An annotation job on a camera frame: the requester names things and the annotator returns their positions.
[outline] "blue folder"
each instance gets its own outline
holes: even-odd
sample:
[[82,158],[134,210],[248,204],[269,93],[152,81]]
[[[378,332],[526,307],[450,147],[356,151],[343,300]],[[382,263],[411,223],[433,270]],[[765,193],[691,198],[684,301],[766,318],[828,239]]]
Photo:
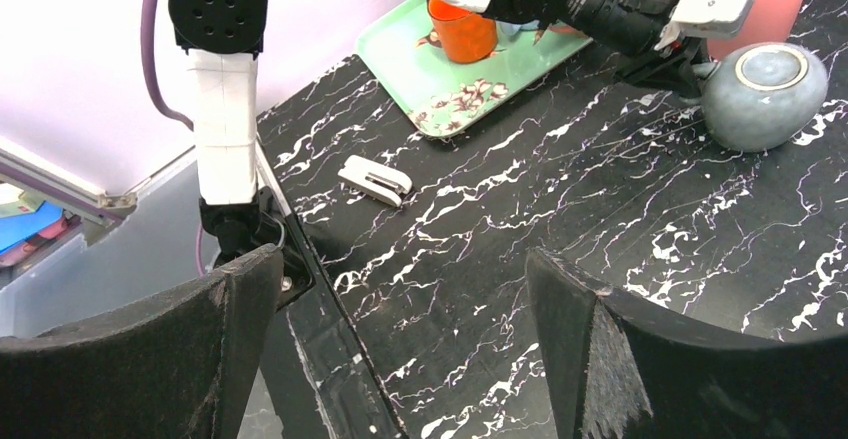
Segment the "blue folder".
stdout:
[[0,219],[0,254],[38,234],[61,217],[61,207],[45,202],[33,213]]

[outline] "mint green tray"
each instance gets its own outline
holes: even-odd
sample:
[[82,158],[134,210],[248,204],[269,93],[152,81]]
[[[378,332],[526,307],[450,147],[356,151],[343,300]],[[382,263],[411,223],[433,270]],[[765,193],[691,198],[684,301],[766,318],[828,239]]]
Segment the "mint green tray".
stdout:
[[425,136],[456,135],[589,45],[579,33],[501,35],[495,51],[456,64],[438,46],[427,0],[407,0],[359,37],[356,52]]

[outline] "white stapler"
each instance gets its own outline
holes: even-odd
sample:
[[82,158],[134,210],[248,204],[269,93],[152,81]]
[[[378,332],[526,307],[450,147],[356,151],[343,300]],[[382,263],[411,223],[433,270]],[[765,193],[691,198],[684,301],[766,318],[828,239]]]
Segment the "white stapler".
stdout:
[[412,190],[412,179],[406,174],[359,156],[345,161],[339,177],[349,187],[395,207]]

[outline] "pink container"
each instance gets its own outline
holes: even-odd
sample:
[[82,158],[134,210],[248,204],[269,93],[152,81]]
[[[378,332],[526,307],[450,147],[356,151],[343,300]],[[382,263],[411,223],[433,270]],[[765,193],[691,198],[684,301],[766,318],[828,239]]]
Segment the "pink container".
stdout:
[[742,30],[733,39],[710,39],[707,50],[716,60],[762,42],[786,42],[804,0],[755,0]]
[[29,257],[30,254],[37,251],[44,243],[55,239],[67,229],[68,221],[62,216],[58,221],[45,227],[38,234],[0,254],[0,267],[10,267],[18,264]]

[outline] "orange cup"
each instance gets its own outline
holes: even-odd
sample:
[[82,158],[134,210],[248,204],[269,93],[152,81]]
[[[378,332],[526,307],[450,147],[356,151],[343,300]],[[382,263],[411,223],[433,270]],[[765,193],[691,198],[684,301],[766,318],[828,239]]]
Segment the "orange cup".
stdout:
[[733,51],[761,42],[786,42],[804,0],[754,0],[742,30],[732,39],[710,39],[707,50],[720,61]]
[[443,0],[427,1],[433,27],[439,35],[445,54],[453,62],[469,64],[487,57],[498,44],[495,21],[480,14],[448,4]]

